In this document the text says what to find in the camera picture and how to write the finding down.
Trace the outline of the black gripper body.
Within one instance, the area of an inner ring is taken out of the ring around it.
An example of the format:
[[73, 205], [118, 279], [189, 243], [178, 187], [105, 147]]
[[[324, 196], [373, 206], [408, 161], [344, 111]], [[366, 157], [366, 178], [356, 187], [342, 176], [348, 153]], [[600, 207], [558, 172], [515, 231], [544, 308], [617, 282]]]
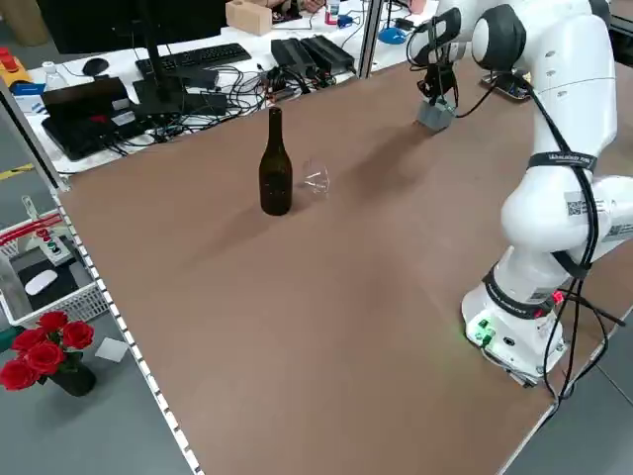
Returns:
[[427, 85], [454, 85], [453, 63], [429, 64], [426, 69], [425, 82]]

